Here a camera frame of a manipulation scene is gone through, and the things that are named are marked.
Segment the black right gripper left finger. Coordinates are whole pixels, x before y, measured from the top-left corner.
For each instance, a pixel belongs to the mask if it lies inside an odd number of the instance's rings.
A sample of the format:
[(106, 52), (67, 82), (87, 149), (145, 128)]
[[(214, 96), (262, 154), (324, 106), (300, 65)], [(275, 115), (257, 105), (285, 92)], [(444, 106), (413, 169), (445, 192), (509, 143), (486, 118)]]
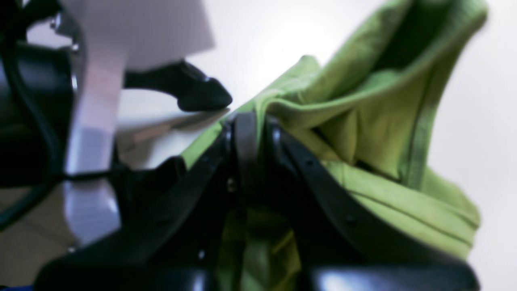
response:
[(218, 291), (228, 212), (245, 189), (238, 157), (256, 149), (256, 115), (235, 114), (215, 142), (140, 217), (46, 265), (36, 291)]

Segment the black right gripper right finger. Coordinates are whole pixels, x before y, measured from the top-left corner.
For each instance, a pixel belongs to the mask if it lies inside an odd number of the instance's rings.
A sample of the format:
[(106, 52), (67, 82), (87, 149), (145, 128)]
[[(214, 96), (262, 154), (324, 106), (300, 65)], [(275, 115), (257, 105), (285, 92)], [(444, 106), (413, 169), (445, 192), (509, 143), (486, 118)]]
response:
[(271, 115), (265, 150), (265, 197), (295, 232), (301, 291), (480, 289), (467, 263), (403, 234), (362, 206)]

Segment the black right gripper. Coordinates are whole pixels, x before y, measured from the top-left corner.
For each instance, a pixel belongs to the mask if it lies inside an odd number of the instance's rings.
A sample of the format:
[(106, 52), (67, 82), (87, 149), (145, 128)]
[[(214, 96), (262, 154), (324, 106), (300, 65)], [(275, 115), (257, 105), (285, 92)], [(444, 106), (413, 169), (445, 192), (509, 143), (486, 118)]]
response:
[(66, 51), (1, 41), (2, 188), (63, 174), (75, 92)]

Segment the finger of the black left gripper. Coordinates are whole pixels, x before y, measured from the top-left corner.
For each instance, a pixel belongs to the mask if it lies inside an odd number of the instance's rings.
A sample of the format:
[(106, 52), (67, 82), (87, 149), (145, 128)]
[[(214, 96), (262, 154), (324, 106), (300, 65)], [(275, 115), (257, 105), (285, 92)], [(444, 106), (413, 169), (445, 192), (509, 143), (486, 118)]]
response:
[(217, 111), (233, 102), (229, 91), (186, 60), (143, 72), (126, 72), (125, 89), (151, 90), (177, 99), (181, 111)]

